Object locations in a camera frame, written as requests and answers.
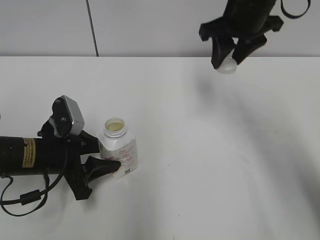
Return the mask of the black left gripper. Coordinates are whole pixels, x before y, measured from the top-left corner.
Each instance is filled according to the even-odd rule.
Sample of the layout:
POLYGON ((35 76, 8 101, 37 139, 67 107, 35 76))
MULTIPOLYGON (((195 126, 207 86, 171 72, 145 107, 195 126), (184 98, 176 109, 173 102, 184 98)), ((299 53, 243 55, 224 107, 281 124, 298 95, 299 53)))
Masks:
POLYGON ((77 201, 90 197, 92 189, 88 183, 117 172, 121 167, 120 161, 89 156, 83 169, 81 155, 100 152, 98 138, 84 130, 78 135, 57 137, 54 120, 50 118, 37 134, 47 147, 40 163, 44 164, 43 168, 48 170, 48 173, 59 174, 65 178, 77 201))

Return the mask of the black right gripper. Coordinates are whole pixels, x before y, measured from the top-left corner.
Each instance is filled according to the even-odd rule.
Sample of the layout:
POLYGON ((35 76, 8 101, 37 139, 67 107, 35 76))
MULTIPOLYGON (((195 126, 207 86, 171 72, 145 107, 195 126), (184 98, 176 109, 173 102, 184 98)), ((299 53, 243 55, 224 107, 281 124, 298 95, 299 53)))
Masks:
POLYGON ((198 34, 201 40, 212 38, 211 64, 218 69, 225 58, 233 51, 232 58, 240 65, 251 53, 267 43, 266 32, 279 32, 284 21, 277 15, 270 15, 262 26, 251 23, 237 26, 223 16, 200 25, 198 34), (235 44, 233 38, 239 38, 235 44))

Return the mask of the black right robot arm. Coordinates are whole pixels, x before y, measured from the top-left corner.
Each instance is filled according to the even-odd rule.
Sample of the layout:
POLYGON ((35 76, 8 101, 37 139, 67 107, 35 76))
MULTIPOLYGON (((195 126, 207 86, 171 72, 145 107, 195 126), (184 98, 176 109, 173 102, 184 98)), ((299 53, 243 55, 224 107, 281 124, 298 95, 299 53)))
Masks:
POLYGON ((214 69, 218 69, 230 53, 239 65, 267 43, 266 32, 280 31, 284 21, 278 15, 270 15, 275 3, 274 0, 228 0, 221 17, 200 25, 201 40, 212 39, 214 69))

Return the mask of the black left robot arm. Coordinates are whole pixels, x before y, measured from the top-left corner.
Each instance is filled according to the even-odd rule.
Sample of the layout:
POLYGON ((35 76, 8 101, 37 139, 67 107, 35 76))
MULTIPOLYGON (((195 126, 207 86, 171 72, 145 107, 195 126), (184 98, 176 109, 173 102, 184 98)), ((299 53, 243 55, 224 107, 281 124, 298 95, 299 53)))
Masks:
POLYGON ((37 135, 37 138, 0 138, 1 176, 61 174, 79 201, 90 197, 90 182, 116 172, 121 166, 118 160, 93 157, 93 153, 99 152, 98 139, 85 131, 57 137, 54 127, 46 122, 37 135))

